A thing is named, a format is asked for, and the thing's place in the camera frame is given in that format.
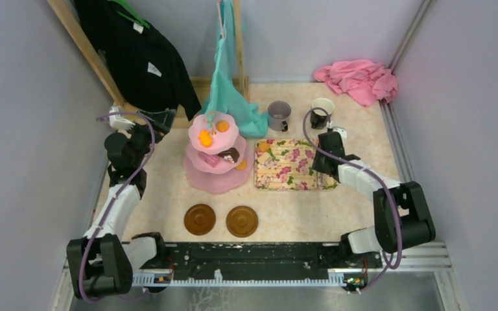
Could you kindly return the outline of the black mug white inside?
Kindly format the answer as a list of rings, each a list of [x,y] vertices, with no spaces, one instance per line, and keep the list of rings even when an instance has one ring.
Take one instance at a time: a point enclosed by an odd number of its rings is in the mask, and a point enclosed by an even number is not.
[[[317,98],[311,104],[311,128],[324,129],[335,110],[334,103],[327,98]]]

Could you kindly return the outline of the floral serving tray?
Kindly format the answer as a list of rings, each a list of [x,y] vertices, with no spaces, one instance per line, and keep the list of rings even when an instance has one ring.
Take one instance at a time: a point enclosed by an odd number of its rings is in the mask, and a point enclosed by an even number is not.
[[[270,144],[267,153],[260,142]],[[333,190],[338,182],[312,169],[316,149],[305,139],[260,139],[255,143],[254,185],[260,190]]]

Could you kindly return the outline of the orange macaron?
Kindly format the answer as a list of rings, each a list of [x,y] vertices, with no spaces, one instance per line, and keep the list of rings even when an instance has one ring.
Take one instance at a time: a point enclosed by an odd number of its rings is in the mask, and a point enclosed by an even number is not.
[[[227,132],[229,130],[229,127],[230,127],[229,123],[225,120],[220,120],[215,124],[216,131],[220,133]]]
[[[259,145],[258,145],[258,150],[261,153],[267,153],[270,150],[270,144],[267,143],[266,141],[260,142]]]

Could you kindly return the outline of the pink wafer biscuit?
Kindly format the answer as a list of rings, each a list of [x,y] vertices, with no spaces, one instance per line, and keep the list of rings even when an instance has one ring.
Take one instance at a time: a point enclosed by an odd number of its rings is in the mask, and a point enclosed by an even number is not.
[[[217,155],[207,154],[205,152],[199,152],[198,158],[211,168],[215,168],[222,161],[221,157]]]

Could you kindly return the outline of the chocolate cake slice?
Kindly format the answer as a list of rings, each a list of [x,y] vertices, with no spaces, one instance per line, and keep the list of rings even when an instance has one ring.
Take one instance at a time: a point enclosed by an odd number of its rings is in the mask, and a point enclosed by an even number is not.
[[[227,150],[224,150],[224,151],[218,153],[217,155],[221,159],[223,159],[224,161],[226,161],[228,163],[236,163],[236,162],[238,162],[238,160],[240,158],[239,151],[234,147],[231,147]]]

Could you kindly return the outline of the orange round cookie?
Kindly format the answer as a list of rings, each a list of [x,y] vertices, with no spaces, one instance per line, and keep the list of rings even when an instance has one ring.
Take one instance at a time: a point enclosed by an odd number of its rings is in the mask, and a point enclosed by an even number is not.
[[[243,171],[247,168],[247,160],[243,159],[236,167],[236,170]]]

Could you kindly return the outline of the brown wooden coaster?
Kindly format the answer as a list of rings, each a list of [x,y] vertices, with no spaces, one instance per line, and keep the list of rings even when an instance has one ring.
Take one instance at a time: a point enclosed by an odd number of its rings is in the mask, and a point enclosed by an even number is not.
[[[226,217],[228,231],[238,238],[249,237],[256,232],[258,226],[258,215],[248,206],[234,207]]]
[[[217,221],[214,210],[206,204],[190,207],[184,216],[184,226],[192,234],[202,236],[208,234]]]

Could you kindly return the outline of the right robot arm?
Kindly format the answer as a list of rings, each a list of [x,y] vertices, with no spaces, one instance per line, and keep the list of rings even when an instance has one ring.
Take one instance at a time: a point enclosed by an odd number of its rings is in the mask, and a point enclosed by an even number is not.
[[[386,178],[353,154],[346,154],[342,136],[318,136],[312,169],[351,187],[373,205],[374,224],[342,236],[340,261],[356,267],[365,253],[395,253],[433,241],[436,230],[421,185]]]

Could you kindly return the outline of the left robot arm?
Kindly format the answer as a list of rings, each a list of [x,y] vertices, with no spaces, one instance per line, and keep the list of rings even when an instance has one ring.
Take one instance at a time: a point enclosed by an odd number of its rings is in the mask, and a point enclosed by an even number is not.
[[[89,303],[103,297],[127,294],[134,273],[149,264],[160,268],[169,252],[160,233],[143,233],[123,244],[121,237],[135,207],[147,187],[148,163],[156,145],[173,125],[176,110],[137,111],[133,115],[142,124],[126,118],[127,111],[112,106],[97,117],[113,129],[104,141],[109,161],[110,186],[100,213],[81,238],[70,240],[67,261],[74,295]]]

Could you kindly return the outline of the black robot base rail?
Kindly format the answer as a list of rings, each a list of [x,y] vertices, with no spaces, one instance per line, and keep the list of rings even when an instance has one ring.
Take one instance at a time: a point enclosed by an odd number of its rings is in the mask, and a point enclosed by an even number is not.
[[[175,281],[321,281],[337,269],[382,266],[379,253],[354,255],[338,242],[175,242],[142,267],[167,270]]]

